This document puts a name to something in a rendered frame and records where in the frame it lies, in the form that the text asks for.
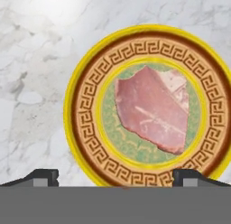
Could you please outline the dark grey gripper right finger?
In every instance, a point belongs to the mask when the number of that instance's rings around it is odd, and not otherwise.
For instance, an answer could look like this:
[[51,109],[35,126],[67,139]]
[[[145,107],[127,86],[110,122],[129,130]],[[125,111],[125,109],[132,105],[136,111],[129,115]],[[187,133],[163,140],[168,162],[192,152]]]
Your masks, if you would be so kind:
[[174,169],[172,172],[173,187],[228,187],[227,183],[209,179],[196,170]]

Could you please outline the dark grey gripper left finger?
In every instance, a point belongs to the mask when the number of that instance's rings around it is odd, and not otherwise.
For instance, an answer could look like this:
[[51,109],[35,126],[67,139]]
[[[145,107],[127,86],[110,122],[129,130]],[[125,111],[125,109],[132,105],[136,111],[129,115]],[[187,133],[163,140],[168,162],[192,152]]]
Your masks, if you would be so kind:
[[58,187],[58,169],[35,169],[23,178],[0,184],[0,187]]

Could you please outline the red raw meat piece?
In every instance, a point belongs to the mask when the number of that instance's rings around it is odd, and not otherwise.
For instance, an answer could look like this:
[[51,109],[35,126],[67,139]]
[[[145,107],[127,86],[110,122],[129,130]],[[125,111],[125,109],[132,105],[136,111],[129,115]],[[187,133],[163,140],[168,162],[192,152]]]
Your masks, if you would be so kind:
[[187,80],[177,70],[148,66],[115,80],[115,105],[124,128],[164,152],[182,154],[189,117]]

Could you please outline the yellow patterned plate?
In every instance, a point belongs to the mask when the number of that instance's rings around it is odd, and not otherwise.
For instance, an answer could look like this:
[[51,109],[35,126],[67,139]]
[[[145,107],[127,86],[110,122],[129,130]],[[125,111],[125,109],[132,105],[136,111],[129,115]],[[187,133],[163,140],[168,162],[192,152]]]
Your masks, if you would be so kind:
[[[145,66],[177,70],[187,80],[182,154],[160,150],[119,119],[115,80]],[[169,187],[174,169],[216,179],[231,162],[231,71],[206,43],[178,28],[136,25],[93,46],[71,76],[63,115],[71,152],[99,186]]]

